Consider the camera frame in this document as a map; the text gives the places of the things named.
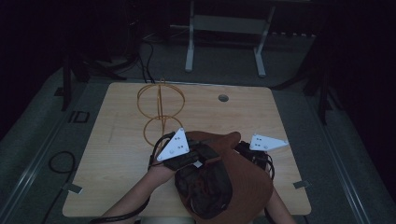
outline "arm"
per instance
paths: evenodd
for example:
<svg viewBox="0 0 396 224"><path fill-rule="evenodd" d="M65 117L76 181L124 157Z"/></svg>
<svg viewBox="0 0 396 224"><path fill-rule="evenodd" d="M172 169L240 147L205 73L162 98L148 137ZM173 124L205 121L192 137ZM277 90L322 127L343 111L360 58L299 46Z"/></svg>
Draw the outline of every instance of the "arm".
<svg viewBox="0 0 396 224"><path fill-rule="evenodd" d="M295 224L291 214L274 188L273 194L268 202L266 209L275 223Z"/></svg>
<svg viewBox="0 0 396 224"><path fill-rule="evenodd" d="M107 210L103 217L115 217L128 214L139 208L151 193L175 174L164 166L153 166L117 203ZM113 222L117 224L132 224L135 217Z"/></svg>

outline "wooden table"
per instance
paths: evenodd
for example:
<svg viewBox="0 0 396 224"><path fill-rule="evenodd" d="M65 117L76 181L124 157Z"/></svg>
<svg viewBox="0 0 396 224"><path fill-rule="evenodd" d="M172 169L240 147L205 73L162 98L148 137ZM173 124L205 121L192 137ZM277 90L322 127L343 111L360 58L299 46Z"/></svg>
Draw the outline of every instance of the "wooden table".
<svg viewBox="0 0 396 224"><path fill-rule="evenodd" d="M73 184L80 194L69 192L64 204L67 217L101 216L147 171L152 146L143 130L149 119L137 108L137 93L147 84L113 83L109 86ZM269 89L208 85L175 85L185 96L185 104L175 116L187 131L230 133L238 131L249 142L254 133L287 140L276 103ZM219 96L229 101L221 102ZM183 98L162 87L163 114L173 115ZM142 111L157 116L157 87L145 91L139 100ZM178 130L179 123L169 119L165 133ZM155 143L162 136L158 120L148 124L146 136ZM293 215L307 215L311 207L290 146L270 151L276 168L275 186ZM174 181L160 186L151 195L142 217L188 217L178 198Z"/></svg>

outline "circular hole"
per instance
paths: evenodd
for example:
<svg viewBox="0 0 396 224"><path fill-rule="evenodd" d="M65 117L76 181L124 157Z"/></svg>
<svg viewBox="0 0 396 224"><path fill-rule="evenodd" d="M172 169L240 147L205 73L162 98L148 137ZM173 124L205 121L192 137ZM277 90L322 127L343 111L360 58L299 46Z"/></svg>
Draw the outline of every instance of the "circular hole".
<svg viewBox="0 0 396 224"><path fill-rule="evenodd" d="M230 98L228 98L228 95L221 94L219 95L219 100L222 102L227 102Z"/></svg>

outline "white paper triangle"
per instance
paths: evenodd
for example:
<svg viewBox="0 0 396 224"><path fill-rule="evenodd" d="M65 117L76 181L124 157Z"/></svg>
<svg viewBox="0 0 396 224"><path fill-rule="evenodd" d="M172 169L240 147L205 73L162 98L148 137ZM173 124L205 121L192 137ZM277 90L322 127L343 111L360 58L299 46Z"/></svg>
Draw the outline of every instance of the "white paper triangle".
<svg viewBox="0 0 396 224"><path fill-rule="evenodd" d="M285 147L288 144L288 141L262 136L255 133L251 137L250 150L269 151L279 147Z"/></svg>
<svg viewBox="0 0 396 224"><path fill-rule="evenodd" d="M157 160L165 161L188 152L190 152L190 149L189 144L187 143L186 134L184 133L184 129L180 128L160 155L158 155Z"/></svg>

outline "dark background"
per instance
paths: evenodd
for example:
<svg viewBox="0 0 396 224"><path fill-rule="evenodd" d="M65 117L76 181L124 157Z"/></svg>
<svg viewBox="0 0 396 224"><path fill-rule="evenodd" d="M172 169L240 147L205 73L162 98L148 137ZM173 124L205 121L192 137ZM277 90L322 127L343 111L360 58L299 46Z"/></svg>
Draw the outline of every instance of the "dark background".
<svg viewBox="0 0 396 224"><path fill-rule="evenodd" d="M333 3L336 1L278 3L270 32L318 35L319 47L312 50L322 51L322 55L329 54L328 48L323 47L332 48L331 56L326 58L332 65L326 68L331 69L332 87L395 199L396 3L349 0L337 7ZM208 8L218 6L217 12L225 8L223 12L227 14L230 12L225 6L238 1L218 4ZM128 39L141 32L131 23L146 21L166 34L170 23L188 24L188 12L188 1L182 0L2 1L0 138L43 82L61 68L67 51L78 49L95 60L109 61L112 55L124 54ZM251 12L249 7L232 11L239 16L260 16L260 12ZM128 50L138 49L138 41L129 43L133 45Z"/></svg>

